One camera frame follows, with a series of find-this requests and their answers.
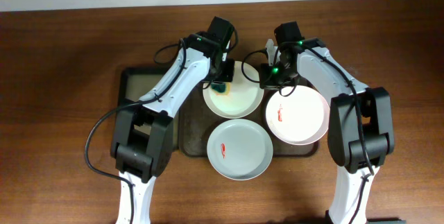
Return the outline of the pinkish white plate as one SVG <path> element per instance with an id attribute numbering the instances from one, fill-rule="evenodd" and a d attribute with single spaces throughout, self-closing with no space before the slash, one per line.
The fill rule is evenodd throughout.
<path id="1" fill-rule="evenodd" d="M 266 124 L 281 141 L 312 144 L 328 130 L 330 106 L 315 89 L 298 85 L 274 93 L 265 107 Z"/>

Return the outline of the green yellow sponge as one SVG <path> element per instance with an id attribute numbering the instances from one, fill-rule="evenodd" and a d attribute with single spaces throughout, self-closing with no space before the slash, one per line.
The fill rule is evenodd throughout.
<path id="1" fill-rule="evenodd" d="M 231 83 L 212 83 L 210 89 L 217 96 L 227 96 L 230 93 Z"/>

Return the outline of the light grey plate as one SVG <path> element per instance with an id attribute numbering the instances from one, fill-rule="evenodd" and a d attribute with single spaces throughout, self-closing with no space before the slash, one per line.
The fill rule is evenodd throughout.
<path id="1" fill-rule="evenodd" d="M 215 127 L 207 142 L 212 167 L 231 180 L 251 180 L 261 175 L 273 158 L 267 131 L 247 119 L 232 119 Z"/>

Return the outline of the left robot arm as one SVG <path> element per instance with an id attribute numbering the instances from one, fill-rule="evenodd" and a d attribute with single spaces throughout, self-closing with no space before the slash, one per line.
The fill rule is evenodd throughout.
<path id="1" fill-rule="evenodd" d="M 118 223 L 149 223 L 155 180 L 173 152 L 174 118 L 197 84 L 232 81 L 234 36 L 229 21 L 213 18 L 206 31 L 180 40 L 175 61 L 153 89 L 120 105 L 110 149 L 123 179 Z"/>

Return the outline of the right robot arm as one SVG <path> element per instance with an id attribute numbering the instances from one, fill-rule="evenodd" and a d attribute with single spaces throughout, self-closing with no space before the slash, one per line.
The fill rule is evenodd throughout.
<path id="1" fill-rule="evenodd" d="M 395 147 L 391 99 L 350 75 L 318 38 L 306 39 L 294 21 L 274 30 L 268 64 L 259 70 L 262 89 L 295 89 L 304 78 L 329 102 L 327 145 L 337 165 L 334 200 L 326 223 L 367 223 L 371 185 Z"/>

